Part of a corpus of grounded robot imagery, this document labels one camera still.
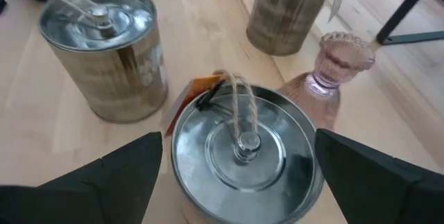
pink glass vase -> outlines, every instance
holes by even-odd
[[[340,84],[375,63],[375,54],[368,44],[350,33],[327,33],[320,46],[314,70],[306,77],[305,84],[323,96],[335,94]]]

wooden floor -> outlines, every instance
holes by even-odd
[[[36,23],[42,4],[6,1],[9,8],[0,16],[0,184],[26,185],[42,184],[159,130],[160,119],[194,76],[224,68],[277,89],[313,68],[324,34],[346,31],[372,41],[402,2],[344,0],[339,15],[328,23],[328,0],[302,50],[272,57],[246,38],[253,0],[154,0],[169,98],[149,119],[115,125],[90,111],[40,35]],[[442,1],[421,0],[394,33],[444,30],[443,15]],[[444,173],[443,41],[373,46],[374,67],[341,88],[335,131]],[[145,223],[185,223],[168,157],[169,140],[164,140],[164,161]],[[327,187],[301,223],[345,223]]]

metal cap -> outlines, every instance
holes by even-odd
[[[49,0],[40,29],[51,44],[70,51],[101,51],[128,46],[145,36],[156,22],[151,0],[70,0],[94,20],[59,0]]]
[[[231,86],[222,86],[203,111],[196,109],[198,98],[184,109],[173,132],[175,175],[190,201],[222,223],[296,221],[323,185],[314,159],[314,127],[285,97],[252,88],[257,135],[243,87],[238,87],[238,137],[230,113]]]

